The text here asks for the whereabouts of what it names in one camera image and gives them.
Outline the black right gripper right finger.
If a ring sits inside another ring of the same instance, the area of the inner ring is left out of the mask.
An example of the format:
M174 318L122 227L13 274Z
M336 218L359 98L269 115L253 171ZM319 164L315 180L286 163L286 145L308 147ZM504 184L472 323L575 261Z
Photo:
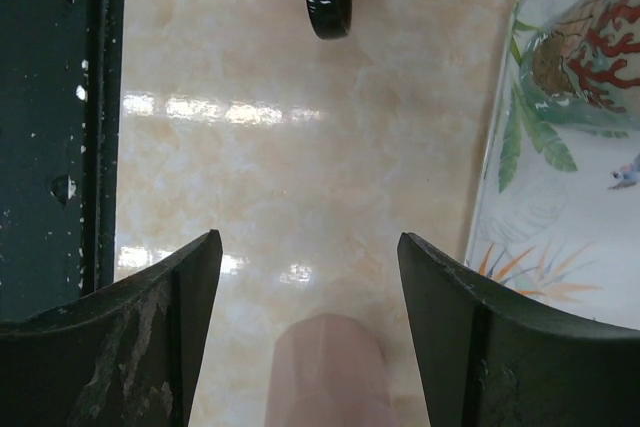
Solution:
M414 233L397 254L432 425L638 425L638 331L536 302Z

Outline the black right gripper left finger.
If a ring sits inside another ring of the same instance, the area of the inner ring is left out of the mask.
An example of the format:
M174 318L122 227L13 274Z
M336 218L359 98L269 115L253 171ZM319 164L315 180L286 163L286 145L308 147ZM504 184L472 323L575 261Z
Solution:
M2 324L2 425L187 425L222 257L211 230L77 301Z

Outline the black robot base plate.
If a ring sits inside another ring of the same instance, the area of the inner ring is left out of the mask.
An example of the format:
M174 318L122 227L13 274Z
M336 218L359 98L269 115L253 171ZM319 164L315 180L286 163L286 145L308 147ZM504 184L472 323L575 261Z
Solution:
M1 318L114 279L124 0L1 0Z

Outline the cream floral mug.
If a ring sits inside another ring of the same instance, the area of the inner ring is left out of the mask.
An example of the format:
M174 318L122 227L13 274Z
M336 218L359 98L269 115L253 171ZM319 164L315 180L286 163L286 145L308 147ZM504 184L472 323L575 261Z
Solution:
M639 0L578 0L522 54L525 103L551 124L639 128Z

